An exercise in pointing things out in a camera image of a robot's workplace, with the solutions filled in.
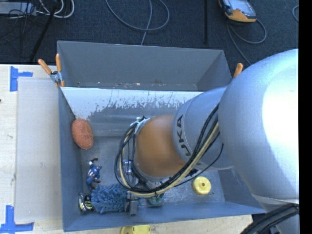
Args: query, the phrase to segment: blue toy figure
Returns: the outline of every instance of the blue toy figure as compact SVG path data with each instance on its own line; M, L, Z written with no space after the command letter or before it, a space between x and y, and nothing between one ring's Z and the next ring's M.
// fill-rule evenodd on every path
M87 175L87 186L90 191L94 189L94 186L92 185L93 182L95 183L100 183L101 181L99 180L99 171L101 170L102 166L96 166L93 162L97 161L98 158L94 158L89 161L90 169Z

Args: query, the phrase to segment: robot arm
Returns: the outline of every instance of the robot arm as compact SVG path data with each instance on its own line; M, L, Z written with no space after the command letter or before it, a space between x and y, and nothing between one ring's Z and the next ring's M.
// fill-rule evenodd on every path
M250 66L228 86L187 101L174 116L150 119L136 135L129 130L119 154L134 137L132 172L146 186L133 192L161 194L192 169L234 166L267 212L299 205L297 74L298 50L283 52ZM168 176L167 184L157 184ZM298 233L298 223L296 215L278 229Z

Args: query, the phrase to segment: wooden table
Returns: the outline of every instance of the wooden table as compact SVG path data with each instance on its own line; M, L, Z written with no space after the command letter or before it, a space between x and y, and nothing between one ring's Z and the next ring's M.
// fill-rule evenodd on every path
M9 64L0 65L0 224L5 223L5 206L15 203L18 91L10 92ZM19 72L29 71L34 78L49 78L39 65L14 65ZM239 234L252 223L251 215L151 224L152 234ZM61 219L35 221L32 232L63 233ZM120 228L75 232L79 234L119 234Z

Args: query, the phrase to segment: gray bin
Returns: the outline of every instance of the gray bin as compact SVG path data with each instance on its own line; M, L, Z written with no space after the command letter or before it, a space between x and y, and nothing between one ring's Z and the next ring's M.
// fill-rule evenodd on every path
M230 168L203 173L212 185L208 195L197 195L188 182L166 192L160 207L148 207L140 201L136 215L83 214L78 195L89 193L85 177L90 159L98 157L103 166L100 185L117 183L114 161L120 138L136 117L175 114L188 97L226 86L232 77L222 50L59 41L58 53L66 84L58 93L65 232L264 213L236 169ZM115 90L120 93L110 97L106 106L98 107L95 97L113 95ZM125 95L132 91L154 97L144 101L144 106L117 107L116 102L126 100ZM172 96L175 102L169 103ZM95 133L94 146L87 151L71 136L71 123L81 109L88 112Z

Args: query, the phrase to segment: blue brush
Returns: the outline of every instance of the blue brush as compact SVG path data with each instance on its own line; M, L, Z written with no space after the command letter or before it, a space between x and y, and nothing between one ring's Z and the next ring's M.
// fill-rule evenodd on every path
M127 190L120 184L97 186L91 193L91 204L99 213L124 211Z

